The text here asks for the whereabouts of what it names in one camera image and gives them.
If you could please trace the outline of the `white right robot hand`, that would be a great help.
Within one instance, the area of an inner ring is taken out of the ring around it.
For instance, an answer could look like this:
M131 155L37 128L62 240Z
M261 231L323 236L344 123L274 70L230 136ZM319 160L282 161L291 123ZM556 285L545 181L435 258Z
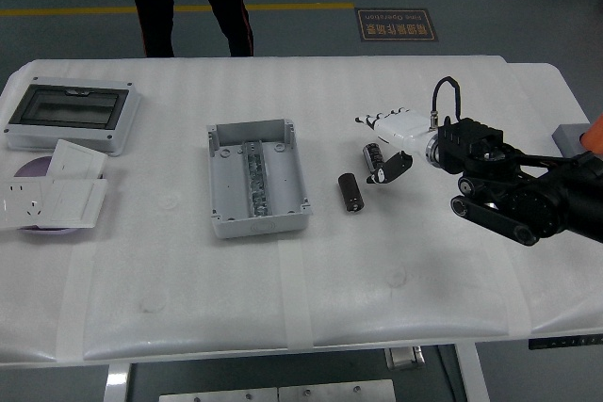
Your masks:
M369 170L368 184L393 182L413 165L415 157L435 168L440 167L437 132L431 128L430 120L414 110L401 107L388 114L356 117L355 121L365 124L380 141L399 150L384 161L378 143L365 146L363 154Z

